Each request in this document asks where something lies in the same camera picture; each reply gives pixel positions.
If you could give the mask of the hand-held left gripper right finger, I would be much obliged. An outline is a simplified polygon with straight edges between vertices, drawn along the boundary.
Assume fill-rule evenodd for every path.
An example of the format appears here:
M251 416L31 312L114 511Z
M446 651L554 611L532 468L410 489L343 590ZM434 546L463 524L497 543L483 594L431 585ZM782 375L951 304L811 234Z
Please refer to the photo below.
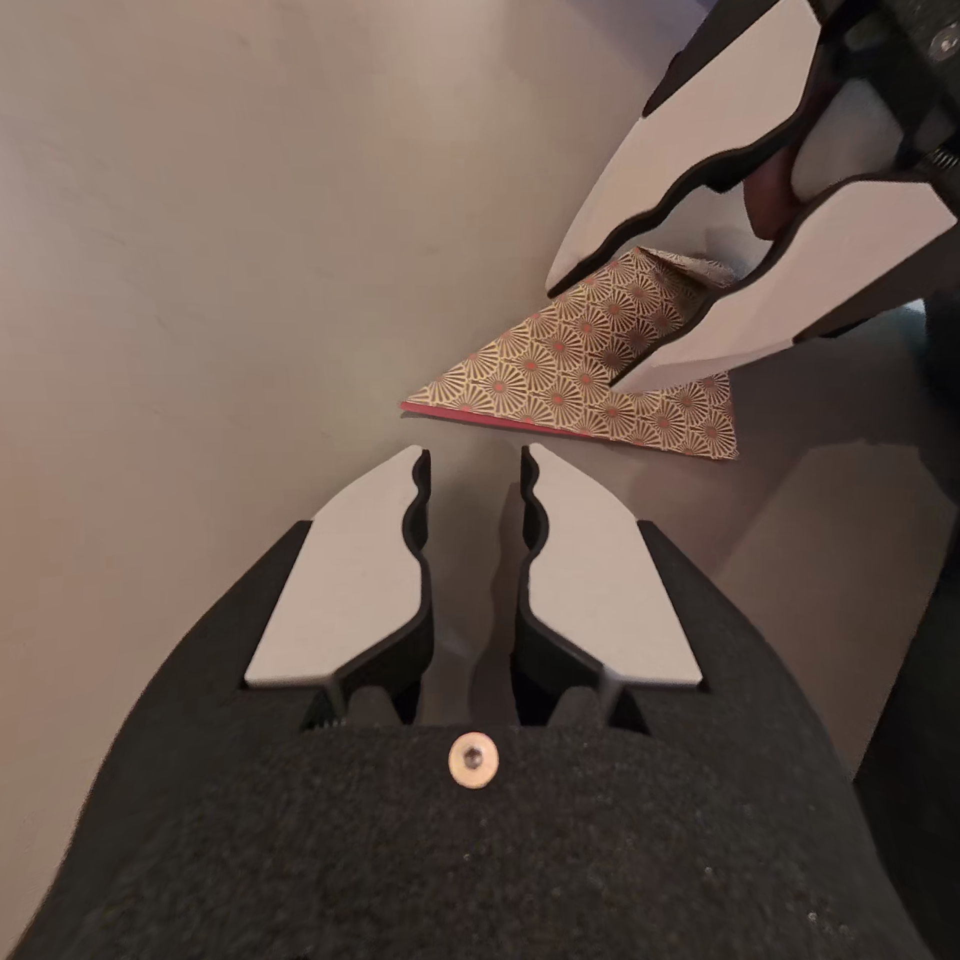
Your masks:
M639 715L638 690L702 691L704 674L643 525L606 486L522 447L521 561L511 651L518 716L551 716L584 689L601 714Z

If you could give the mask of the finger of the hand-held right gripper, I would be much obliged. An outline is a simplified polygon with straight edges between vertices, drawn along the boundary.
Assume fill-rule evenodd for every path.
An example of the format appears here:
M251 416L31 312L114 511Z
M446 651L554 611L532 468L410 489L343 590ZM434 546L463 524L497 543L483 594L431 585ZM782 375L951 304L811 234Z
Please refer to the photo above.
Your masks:
M810 87L822 18L805 1L716 3L571 222L547 274L550 297L660 226L692 191L730 189L783 144Z
M958 206L918 175L857 176L803 210L760 265L613 379L618 393L681 386L953 285Z

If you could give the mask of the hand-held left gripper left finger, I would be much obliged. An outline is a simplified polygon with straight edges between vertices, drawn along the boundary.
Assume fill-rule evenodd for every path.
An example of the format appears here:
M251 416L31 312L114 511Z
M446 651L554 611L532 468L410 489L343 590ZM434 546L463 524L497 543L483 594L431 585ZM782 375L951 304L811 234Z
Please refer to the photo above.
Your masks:
M380 688L401 716L415 715L434 653L430 494L430 453L411 445L319 509L246 666L246 687L322 690L339 715L356 691Z

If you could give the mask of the gold patterned origami paper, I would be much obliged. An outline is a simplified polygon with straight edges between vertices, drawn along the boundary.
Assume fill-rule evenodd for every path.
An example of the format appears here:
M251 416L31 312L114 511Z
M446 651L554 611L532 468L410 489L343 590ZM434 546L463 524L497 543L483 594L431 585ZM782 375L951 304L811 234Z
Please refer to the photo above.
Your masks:
M692 318L733 273L634 247L469 354L402 404L449 421L614 442L712 461L738 458L729 376L616 392L615 376Z

